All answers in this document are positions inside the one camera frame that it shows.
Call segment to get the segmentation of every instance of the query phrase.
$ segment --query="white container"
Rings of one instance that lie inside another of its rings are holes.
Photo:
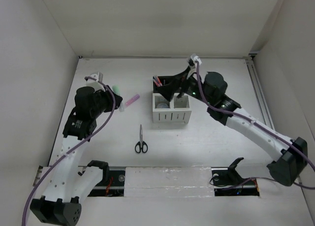
[[[187,124],[189,122],[191,115],[190,97],[183,95],[181,98],[176,98],[178,94],[175,93],[171,102],[168,102],[159,93],[153,93],[153,123]]]

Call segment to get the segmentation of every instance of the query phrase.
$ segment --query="black clamp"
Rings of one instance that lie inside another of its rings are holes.
[[[210,180],[214,181],[214,186],[220,187],[220,186],[229,186],[229,185],[238,185],[242,182],[244,182],[246,179],[242,178],[239,173],[235,170],[238,163],[242,161],[244,158],[240,157],[237,158],[233,163],[226,169],[217,169],[213,170],[212,174],[213,177]]]

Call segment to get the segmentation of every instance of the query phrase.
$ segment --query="cable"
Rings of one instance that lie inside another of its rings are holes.
[[[108,121],[110,120],[110,118],[112,117],[114,111],[115,111],[115,107],[116,107],[116,101],[115,101],[115,97],[113,92],[110,90],[109,86],[105,85],[104,83],[98,81],[97,79],[93,78],[93,77],[85,77],[84,79],[88,80],[94,80],[96,82],[98,82],[99,84],[101,84],[105,90],[107,90],[109,92],[109,94],[112,96],[113,99],[113,108],[112,111],[110,112],[108,118],[106,119],[106,121],[99,127],[99,129],[97,129],[95,132],[93,132],[90,136],[88,136],[86,139],[82,140],[80,143],[78,143],[77,145],[75,145],[72,149],[70,149],[69,151],[67,151],[67,155],[71,154],[71,152],[75,151],[76,149],[78,149],[82,144],[84,144],[85,142],[89,141],[93,136],[95,136],[99,131],[101,131],[103,129],[103,127],[105,127],[105,125],[108,123]],[[31,202],[31,199],[33,197],[33,195],[35,194],[37,188],[39,187],[39,185],[43,182],[43,180],[47,177],[47,175],[66,157],[66,155],[61,156],[48,170],[46,173],[44,173],[44,175],[40,178],[40,180],[38,181],[38,183],[33,187],[26,203],[24,206],[24,210],[23,210],[23,215],[22,215],[22,226],[26,226],[26,216],[27,216],[27,212],[28,212],[28,208]]]
[[[202,101],[212,110],[214,111],[217,111],[217,112],[220,112],[220,113],[223,113],[223,114],[228,114],[228,115],[235,115],[235,116],[238,116],[242,119],[245,119],[247,120],[248,122],[250,123],[253,123],[253,125],[257,126],[259,129],[263,130],[264,132],[268,133],[269,135],[271,135],[272,137],[278,139],[279,141],[283,142],[284,144],[288,145],[291,149],[293,149],[295,152],[297,152],[310,166],[311,168],[314,170],[315,172],[315,165],[313,164],[313,162],[306,156],[304,155],[299,149],[297,149],[295,146],[293,146],[291,143],[287,142],[286,140],[284,140],[283,138],[275,135],[274,133],[272,133],[271,131],[269,131],[268,129],[266,129],[264,126],[258,124],[257,122],[253,122],[252,119],[242,115],[242,114],[238,114],[238,113],[235,113],[235,112],[232,112],[232,111],[227,111],[227,110],[221,110],[221,109],[217,109],[215,107],[213,107],[211,104],[209,104],[207,102],[207,99],[205,97],[205,95],[203,94],[203,91],[202,91],[202,86],[201,86],[201,79],[200,79],[200,73],[199,73],[199,62],[198,61],[195,61],[195,63],[197,64],[196,66],[196,73],[197,73],[197,83],[198,83],[198,88],[199,88],[199,92],[200,92],[200,95],[201,95],[201,98],[202,98]],[[233,186],[233,187],[238,187],[238,186],[241,186],[242,184],[250,181],[249,179],[247,179],[246,181],[242,182],[241,184],[239,185],[236,185],[236,186]],[[305,188],[305,189],[309,189],[309,190],[315,190],[315,187],[307,187],[307,186],[304,186],[302,184],[298,184],[298,183],[294,183],[295,185],[299,186],[299,187],[302,187],[302,188]]]

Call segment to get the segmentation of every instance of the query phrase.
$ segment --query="white wall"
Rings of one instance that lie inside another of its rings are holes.
[[[47,164],[77,58],[42,0],[0,0],[0,219],[21,223]]]
[[[315,161],[315,0],[284,0],[271,38],[254,62],[278,131],[307,140]],[[303,183],[315,186],[308,166]],[[315,191],[304,191],[315,219]]]
[[[278,0],[44,1],[84,57],[242,57]]]

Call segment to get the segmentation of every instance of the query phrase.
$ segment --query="pink object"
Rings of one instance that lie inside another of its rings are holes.
[[[136,100],[138,100],[140,98],[139,94],[136,94],[133,98],[131,98],[130,100],[128,100],[125,103],[125,108],[127,108],[129,105],[131,105],[132,103],[134,103]]]

